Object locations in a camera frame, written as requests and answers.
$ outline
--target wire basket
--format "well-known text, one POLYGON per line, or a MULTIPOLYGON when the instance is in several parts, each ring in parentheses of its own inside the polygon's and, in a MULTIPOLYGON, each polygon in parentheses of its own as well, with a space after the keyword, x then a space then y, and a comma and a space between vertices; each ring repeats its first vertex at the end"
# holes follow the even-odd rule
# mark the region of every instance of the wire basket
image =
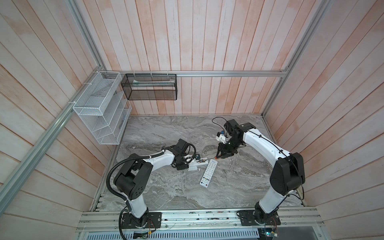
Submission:
POLYGON ((177 100, 176 74, 125 74, 121 86, 128 100, 177 100))
POLYGON ((98 72, 73 106, 78 115, 102 116, 121 82, 119 72, 98 72))

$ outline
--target wooden wall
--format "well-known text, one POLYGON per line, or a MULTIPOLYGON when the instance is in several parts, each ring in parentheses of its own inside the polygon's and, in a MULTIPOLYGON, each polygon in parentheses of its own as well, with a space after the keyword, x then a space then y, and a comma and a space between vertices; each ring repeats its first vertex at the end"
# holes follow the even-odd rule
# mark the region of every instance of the wooden wall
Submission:
POLYGON ((383 13, 382 0, 335 1, 266 116, 303 156, 305 200, 333 239, 384 238, 383 13))
MULTIPOLYGON (((62 0, 0 1, 0 185, 96 67, 62 0)), ((73 116, 0 217, 0 239, 70 239, 110 148, 73 116)))
MULTIPOLYGON (((108 70, 280 70, 319 0, 77 0, 108 70)), ((276 78, 181 78, 132 114, 261 113, 276 78)))

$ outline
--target white remote control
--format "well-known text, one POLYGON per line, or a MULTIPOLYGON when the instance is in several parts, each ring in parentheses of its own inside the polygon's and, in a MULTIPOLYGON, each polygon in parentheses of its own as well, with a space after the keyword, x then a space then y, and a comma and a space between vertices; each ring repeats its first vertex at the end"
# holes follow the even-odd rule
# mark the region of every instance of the white remote control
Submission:
POLYGON ((207 169, 203 175, 203 178, 200 181, 200 185, 203 187, 208 187, 209 182, 211 181, 212 175, 214 174, 215 168, 217 166, 217 161, 211 159, 208 163, 207 169))

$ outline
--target white wire basket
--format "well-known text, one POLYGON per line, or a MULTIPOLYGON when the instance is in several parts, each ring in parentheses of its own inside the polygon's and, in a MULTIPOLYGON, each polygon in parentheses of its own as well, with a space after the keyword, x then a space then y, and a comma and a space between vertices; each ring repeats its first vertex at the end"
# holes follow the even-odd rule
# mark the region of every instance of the white wire basket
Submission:
POLYGON ((98 72, 73 106, 78 115, 102 116, 121 82, 119 72, 98 72))
POLYGON ((73 109, 99 144, 119 144, 132 107, 124 108, 124 91, 115 91, 120 73, 99 72, 73 109))

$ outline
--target marble tabletop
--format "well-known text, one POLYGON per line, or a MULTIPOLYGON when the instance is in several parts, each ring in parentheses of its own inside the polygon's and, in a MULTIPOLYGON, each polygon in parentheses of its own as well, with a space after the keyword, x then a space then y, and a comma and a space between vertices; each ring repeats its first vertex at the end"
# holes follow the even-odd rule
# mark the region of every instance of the marble tabletop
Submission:
MULTIPOLYGON (((174 145, 180 138, 195 145, 202 157, 213 158, 218 146, 215 137, 221 131, 221 127, 212 123, 214 117, 216 115, 130 117, 116 161, 132 153, 159 152, 162 146, 174 145)), ((235 119, 239 124, 250 122, 269 137, 257 114, 223 117, 235 119)), ((225 123, 220 118, 215 121, 220 125, 225 123)), ((205 166, 196 171, 178 171, 171 166, 159 168, 148 180, 143 193, 145 203, 150 210, 254 207, 270 187, 272 167, 255 149, 243 147, 233 157, 219 159, 208 188, 199 185, 204 171, 205 166)), ((121 198, 108 190, 104 194, 100 211, 118 211, 125 206, 121 198)), ((281 205, 300 206, 300 201, 288 197, 281 205)))

